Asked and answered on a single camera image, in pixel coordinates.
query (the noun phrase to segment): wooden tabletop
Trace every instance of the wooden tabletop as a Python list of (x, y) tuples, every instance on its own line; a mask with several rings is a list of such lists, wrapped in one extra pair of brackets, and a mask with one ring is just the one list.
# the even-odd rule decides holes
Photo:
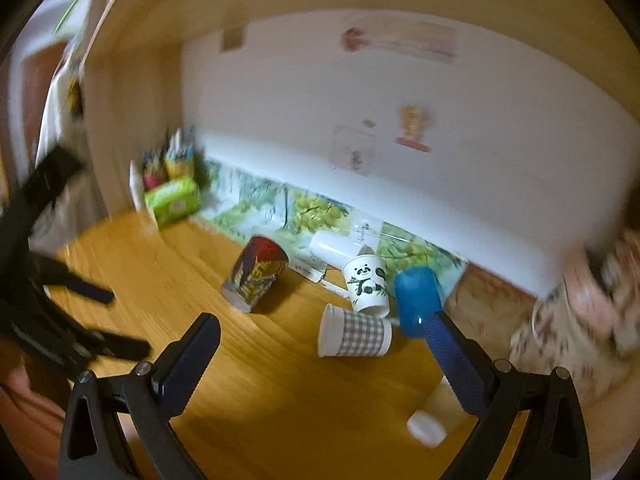
[[(63, 256), (110, 287), (104, 308), (66, 290), (55, 301), (85, 326), (148, 339), (153, 358), (201, 312), (220, 320), (222, 342), (184, 414), (172, 426), (211, 479), (437, 479), (460, 450), (470, 418), (436, 449), (406, 430), (442, 373), (423, 340), (394, 332), (381, 358), (318, 358), (324, 306), (348, 301), (287, 269), (252, 314), (218, 289), (240, 246), (184, 221), (158, 232), (145, 214), (105, 221)], [(99, 376), (132, 363), (102, 358)], [(513, 454), (512, 431), (492, 472)]]

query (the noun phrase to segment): white bottle cap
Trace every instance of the white bottle cap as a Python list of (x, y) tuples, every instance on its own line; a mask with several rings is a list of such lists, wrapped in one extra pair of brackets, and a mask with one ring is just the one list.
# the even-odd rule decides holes
[(438, 447), (447, 437), (444, 426), (424, 410), (416, 410), (406, 422), (406, 427), (426, 447)]

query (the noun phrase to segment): blue gripper pad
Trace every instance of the blue gripper pad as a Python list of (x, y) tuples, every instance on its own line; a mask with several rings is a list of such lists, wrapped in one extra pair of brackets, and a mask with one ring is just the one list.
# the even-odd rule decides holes
[(478, 370), (466, 354), (478, 350), (484, 353), (482, 349), (467, 340), (444, 312), (435, 312), (427, 318), (424, 336), (462, 408), (471, 415), (485, 415), (493, 386), (487, 381), (490, 369)]

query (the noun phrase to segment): checkered pattern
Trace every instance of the checkered pattern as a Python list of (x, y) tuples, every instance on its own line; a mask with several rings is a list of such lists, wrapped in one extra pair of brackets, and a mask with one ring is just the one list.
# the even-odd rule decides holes
[(385, 338), (385, 325), (380, 318), (344, 311), (344, 332), (338, 355), (374, 356), (380, 352)]

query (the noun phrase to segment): green box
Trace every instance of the green box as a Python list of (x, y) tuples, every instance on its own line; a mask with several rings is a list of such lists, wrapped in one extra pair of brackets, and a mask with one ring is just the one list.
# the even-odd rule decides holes
[(200, 189), (191, 177), (182, 176), (147, 191), (145, 204), (162, 228), (200, 209)]

